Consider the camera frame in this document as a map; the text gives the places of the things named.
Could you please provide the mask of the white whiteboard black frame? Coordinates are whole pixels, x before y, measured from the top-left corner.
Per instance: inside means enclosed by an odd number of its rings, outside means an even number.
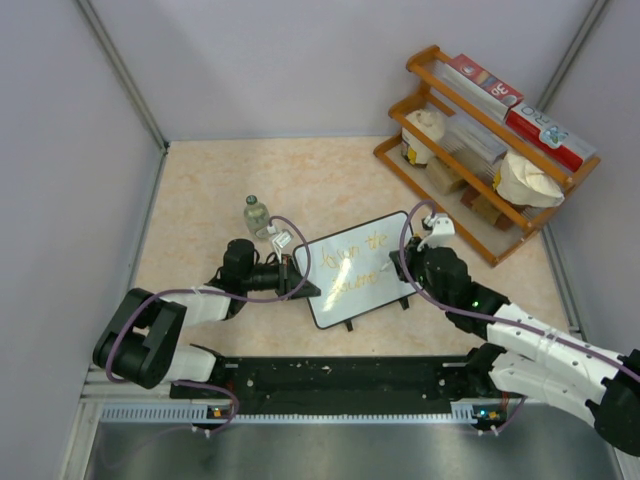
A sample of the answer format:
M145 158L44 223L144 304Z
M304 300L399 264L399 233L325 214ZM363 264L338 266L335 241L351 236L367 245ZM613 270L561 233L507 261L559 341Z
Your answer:
M328 329L415 293L395 269L380 272L398 248L408 213L397 211L320 239L293 251L299 270L320 288L308 300L317 328Z

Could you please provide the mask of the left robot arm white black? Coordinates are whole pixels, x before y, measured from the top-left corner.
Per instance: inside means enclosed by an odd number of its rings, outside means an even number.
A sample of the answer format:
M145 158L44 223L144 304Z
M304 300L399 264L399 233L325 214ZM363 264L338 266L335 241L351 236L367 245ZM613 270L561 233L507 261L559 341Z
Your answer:
M191 381L203 395L216 396L227 382L225 370L216 366L221 356L206 347L180 346L181 331L234 318L251 301L247 294L260 291L274 292L278 301L321 295L292 256L273 254L261 262L252 241L234 239L214 277L200 287L159 294L129 290L94 347L93 363L112 381L145 389Z

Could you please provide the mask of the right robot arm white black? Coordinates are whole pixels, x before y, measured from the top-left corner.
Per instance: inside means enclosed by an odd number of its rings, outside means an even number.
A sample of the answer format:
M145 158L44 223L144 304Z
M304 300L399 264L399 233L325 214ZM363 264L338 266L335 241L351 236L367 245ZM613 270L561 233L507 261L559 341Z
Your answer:
M458 329L484 343L466 380L476 394L496 389L584 421L616 449L639 454L639 352L579 341L474 281L449 247L413 236L390 252L398 278L444 311Z

